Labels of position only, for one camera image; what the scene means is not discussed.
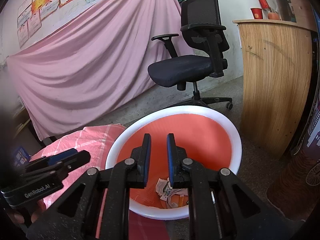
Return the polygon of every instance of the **chair armrest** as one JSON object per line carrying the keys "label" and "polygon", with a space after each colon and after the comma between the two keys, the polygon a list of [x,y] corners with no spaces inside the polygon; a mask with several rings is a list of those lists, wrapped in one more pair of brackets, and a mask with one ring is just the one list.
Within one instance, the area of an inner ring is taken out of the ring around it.
{"label": "chair armrest", "polygon": [[172,43],[172,37],[177,37],[179,34],[174,33],[174,34],[164,34],[164,35],[159,35],[159,36],[154,36],[151,38],[152,41],[154,40],[160,40],[164,42],[165,48],[169,51],[169,54],[171,57],[177,57],[178,54],[176,52],[176,49],[174,48],[174,45]]}
{"label": "chair armrest", "polygon": [[225,31],[227,28],[223,25],[218,24],[211,24],[211,23],[200,23],[200,24],[188,24],[181,27],[181,31],[188,31],[188,30],[223,30]]}
{"label": "chair armrest", "polygon": [[174,34],[163,34],[163,35],[159,35],[159,36],[154,36],[151,38],[152,41],[154,40],[161,40],[163,41],[163,38],[172,38],[172,37],[177,37],[179,36],[179,34],[174,33]]}

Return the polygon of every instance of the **chair caster wheel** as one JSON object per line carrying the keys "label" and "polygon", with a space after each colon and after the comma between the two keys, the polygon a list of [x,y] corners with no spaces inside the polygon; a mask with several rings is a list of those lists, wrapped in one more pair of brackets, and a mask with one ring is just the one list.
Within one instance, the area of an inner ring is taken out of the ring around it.
{"label": "chair caster wheel", "polygon": [[228,103],[226,104],[226,108],[227,108],[227,109],[231,110],[232,107],[233,107],[233,104],[232,104],[232,103],[228,102]]}

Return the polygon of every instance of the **wooden shelf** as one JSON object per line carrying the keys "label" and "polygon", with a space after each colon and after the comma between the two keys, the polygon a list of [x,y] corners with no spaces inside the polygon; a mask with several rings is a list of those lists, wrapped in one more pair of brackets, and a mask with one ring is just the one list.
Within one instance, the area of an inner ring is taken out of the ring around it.
{"label": "wooden shelf", "polygon": [[14,134],[14,137],[16,138],[16,136],[26,127],[26,125],[31,121],[31,119],[29,118],[23,125],[21,125],[16,133]]}
{"label": "wooden shelf", "polygon": [[233,23],[275,23],[275,24],[283,24],[283,25],[291,25],[297,28],[302,28],[305,30],[309,30],[305,27],[302,27],[301,25],[294,23],[294,22],[288,22],[288,21],[280,21],[280,20],[267,20],[267,19],[263,19],[263,20],[256,20],[256,19],[247,19],[247,20],[234,20],[232,21]]}

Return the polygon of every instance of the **chair seat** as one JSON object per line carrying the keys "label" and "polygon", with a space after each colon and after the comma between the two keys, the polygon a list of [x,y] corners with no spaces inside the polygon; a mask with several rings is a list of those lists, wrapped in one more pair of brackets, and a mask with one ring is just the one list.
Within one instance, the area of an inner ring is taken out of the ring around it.
{"label": "chair seat", "polygon": [[148,73],[162,87],[172,87],[181,82],[197,82],[212,72],[209,57],[185,55],[151,64]]}

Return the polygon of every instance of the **wooden cabinet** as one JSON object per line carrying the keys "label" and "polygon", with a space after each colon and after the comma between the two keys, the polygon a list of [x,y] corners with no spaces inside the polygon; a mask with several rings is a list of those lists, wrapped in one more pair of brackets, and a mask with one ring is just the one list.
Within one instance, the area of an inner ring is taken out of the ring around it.
{"label": "wooden cabinet", "polygon": [[289,145],[307,100],[310,30],[292,22],[240,20],[244,62],[241,132],[276,158]]}

